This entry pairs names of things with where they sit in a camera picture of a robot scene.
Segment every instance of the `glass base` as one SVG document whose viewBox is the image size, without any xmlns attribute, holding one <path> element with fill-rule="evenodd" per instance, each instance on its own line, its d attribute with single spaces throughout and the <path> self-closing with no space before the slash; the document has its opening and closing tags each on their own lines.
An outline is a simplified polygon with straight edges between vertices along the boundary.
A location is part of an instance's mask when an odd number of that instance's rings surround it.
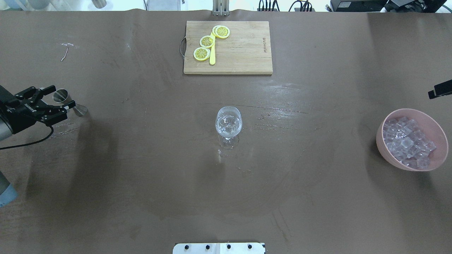
<svg viewBox="0 0 452 254">
<path fill-rule="evenodd" d="M 220 146 L 226 149 L 232 149 L 239 143 L 239 135 L 234 137 L 223 137 L 218 135 L 218 143 Z"/>
</svg>

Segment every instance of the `table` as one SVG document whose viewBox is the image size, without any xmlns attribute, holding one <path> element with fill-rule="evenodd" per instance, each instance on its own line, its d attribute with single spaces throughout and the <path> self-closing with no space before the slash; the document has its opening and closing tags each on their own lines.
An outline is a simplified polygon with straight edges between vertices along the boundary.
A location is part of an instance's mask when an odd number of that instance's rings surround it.
<svg viewBox="0 0 452 254">
<path fill-rule="evenodd" d="M 272 76 L 184 75 L 194 12 L 0 13 L 0 81 L 65 88 L 90 114 L 0 153 L 19 197 L 0 209 L 2 253 L 171 253 L 175 243 L 258 241 L 280 253 L 450 253 L 452 160 L 397 169 L 375 134 L 398 108 L 452 136 L 452 15 L 257 13 Z M 67 57 L 61 62 L 66 47 Z M 218 145 L 219 108 L 242 113 Z M 37 140 L 35 125 L 2 146 Z"/>
</svg>

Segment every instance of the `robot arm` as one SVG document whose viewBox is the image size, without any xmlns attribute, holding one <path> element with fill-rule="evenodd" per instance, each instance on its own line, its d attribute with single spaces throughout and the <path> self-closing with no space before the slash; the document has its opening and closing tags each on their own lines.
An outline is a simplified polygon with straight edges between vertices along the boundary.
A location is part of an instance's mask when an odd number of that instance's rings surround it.
<svg viewBox="0 0 452 254">
<path fill-rule="evenodd" d="M 51 85 L 47 88 L 30 87 L 12 95 L 0 85 L 0 141 L 33 126 L 36 122 L 44 123 L 53 131 L 52 125 L 66 120 L 67 111 L 75 106 L 75 101 L 62 106 L 48 105 L 42 101 L 45 95 L 55 91 L 55 86 Z M 0 172 L 0 207 L 16 197 L 14 187 Z"/>
</svg>

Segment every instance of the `white bracket with holes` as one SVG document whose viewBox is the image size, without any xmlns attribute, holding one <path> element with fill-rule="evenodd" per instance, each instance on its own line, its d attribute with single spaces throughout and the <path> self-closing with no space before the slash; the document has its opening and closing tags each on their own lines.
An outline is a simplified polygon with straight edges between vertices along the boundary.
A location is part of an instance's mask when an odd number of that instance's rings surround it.
<svg viewBox="0 0 452 254">
<path fill-rule="evenodd" d="M 265 243 L 176 244 L 173 254 L 265 254 Z"/>
</svg>

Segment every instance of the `pink bowl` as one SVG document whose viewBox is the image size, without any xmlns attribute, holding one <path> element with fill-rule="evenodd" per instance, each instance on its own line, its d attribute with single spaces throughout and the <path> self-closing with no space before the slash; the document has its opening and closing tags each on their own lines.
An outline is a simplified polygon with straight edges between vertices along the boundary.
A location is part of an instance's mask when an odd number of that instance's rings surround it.
<svg viewBox="0 0 452 254">
<path fill-rule="evenodd" d="M 418 122 L 420 130 L 424 132 L 425 137 L 435 143 L 436 149 L 429 155 L 430 165 L 427 169 L 412 169 L 403 165 L 389 152 L 386 147 L 385 141 L 383 140 L 383 124 L 388 119 L 398 119 L 400 117 L 407 117 L 408 119 L 414 118 Z M 427 114 L 410 108 L 401 108 L 393 111 L 385 118 L 385 120 L 383 120 L 377 131 L 377 147 L 383 158 L 385 158 L 385 160 L 393 166 L 410 171 L 430 171 L 436 169 L 444 163 L 449 152 L 449 143 L 447 142 L 446 134 L 441 126 Z"/>
</svg>

